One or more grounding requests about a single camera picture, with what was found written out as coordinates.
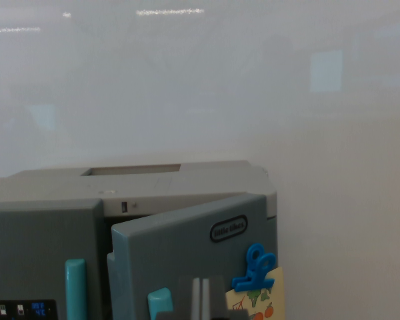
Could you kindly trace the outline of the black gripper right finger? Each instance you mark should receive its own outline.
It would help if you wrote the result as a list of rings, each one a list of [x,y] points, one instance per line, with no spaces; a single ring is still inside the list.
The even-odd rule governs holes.
[[[202,320],[227,319],[227,300],[221,276],[202,280],[201,318]]]

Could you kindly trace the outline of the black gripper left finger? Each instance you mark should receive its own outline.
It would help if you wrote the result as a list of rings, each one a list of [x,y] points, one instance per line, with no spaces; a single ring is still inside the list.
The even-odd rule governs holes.
[[[200,278],[182,277],[178,284],[178,319],[199,320],[201,310]]]

